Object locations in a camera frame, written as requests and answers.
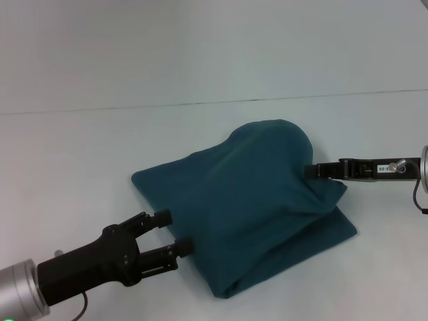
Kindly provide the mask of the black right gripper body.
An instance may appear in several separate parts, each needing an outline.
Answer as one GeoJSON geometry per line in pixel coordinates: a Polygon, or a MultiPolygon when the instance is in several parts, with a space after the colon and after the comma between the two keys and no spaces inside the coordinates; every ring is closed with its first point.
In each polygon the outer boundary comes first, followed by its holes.
{"type": "Polygon", "coordinates": [[[379,158],[355,161],[355,181],[416,181],[421,178],[420,158],[379,158]]]}

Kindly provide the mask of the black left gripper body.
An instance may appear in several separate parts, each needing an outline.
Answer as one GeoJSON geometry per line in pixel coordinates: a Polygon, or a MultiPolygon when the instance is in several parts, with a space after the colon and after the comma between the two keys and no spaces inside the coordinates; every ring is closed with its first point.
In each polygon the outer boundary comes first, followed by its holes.
{"type": "Polygon", "coordinates": [[[40,263],[39,288],[48,306],[54,306],[107,282],[133,286],[141,280],[139,255],[135,236],[111,225],[96,241],[40,263]]]}

